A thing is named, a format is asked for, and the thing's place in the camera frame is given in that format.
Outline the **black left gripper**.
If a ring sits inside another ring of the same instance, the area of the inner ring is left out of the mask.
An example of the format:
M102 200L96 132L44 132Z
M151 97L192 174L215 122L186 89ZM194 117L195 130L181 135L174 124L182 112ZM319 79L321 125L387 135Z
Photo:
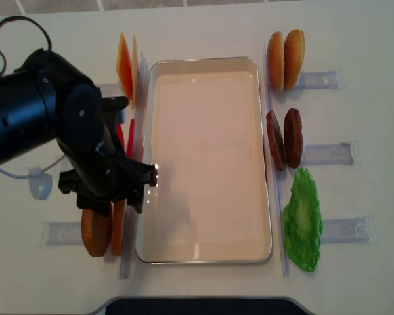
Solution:
M77 206L108 215L111 202L126 200L134 206L144 193L144 186L157 186L158 165L142 164L146 172L136 173L126 153L116 148L93 149L69 157L71 171L60 173L58 188L63 194L77 194Z

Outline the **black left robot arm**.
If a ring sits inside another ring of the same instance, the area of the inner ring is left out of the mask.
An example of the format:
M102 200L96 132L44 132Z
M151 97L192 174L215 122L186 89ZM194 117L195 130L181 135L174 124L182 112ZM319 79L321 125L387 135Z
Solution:
M55 140L72 164L61 172L58 187L76 193L79 208L107 215L115 201L139 207L158 172L127 157L114 110L114 101L63 57L35 51L0 77L0 165Z

